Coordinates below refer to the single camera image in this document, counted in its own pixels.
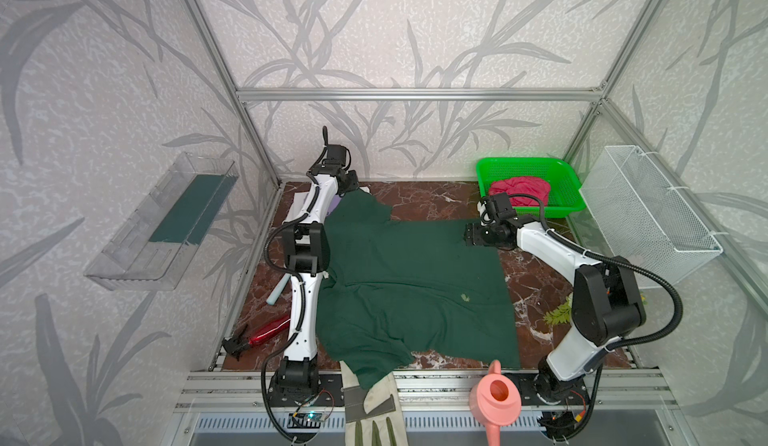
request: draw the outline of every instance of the watering can spout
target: watering can spout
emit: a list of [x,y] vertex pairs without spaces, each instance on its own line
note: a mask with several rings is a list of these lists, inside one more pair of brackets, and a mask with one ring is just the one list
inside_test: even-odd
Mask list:
[[469,393],[469,410],[485,426],[488,446],[499,446],[501,426],[509,426],[520,416],[520,392],[502,374],[502,365],[498,361],[491,363],[488,374]]

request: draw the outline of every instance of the white wire mesh basket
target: white wire mesh basket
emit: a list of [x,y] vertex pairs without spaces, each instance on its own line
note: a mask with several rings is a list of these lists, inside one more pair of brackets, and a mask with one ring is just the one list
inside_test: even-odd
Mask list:
[[[723,248],[679,191],[636,145],[606,146],[581,186],[615,255],[675,284]],[[639,287],[658,287],[638,275]]]

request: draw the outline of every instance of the wallpaper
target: wallpaper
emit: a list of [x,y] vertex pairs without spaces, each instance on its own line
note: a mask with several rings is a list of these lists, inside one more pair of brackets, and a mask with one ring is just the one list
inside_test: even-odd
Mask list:
[[[669,0],[611,95],[763,271],[766,28],[765,0]],[[596,125],[590,140],[598,136],[620,144]],[[640,360],[661,367],[700,444],[764,444],[765,317],[719,260],[676,288],[685,305],[683,322],[668,338],[639,346]],[[663,290],[645,294],[648,322],[638,335],[658,330],[671,316]]]
[[[201,0],[241,88],[594,87],[645,0]],[[467,179],[493,155],[562,157],[578,104],[250,104],[303,176],[322,125],[361,178]]]
[[[284,102],[250,107],[278,172],[305,177],[321,129],[346,145],[360,178],[476,179],[497,155],[562,157],[585,102]],[[302,134],[296,124],[305,124]]]
[[[179,0],[0,0],[0,444],[157,444],[274,186]],[[83,276],[181,152],[240,178],[174,291]]]

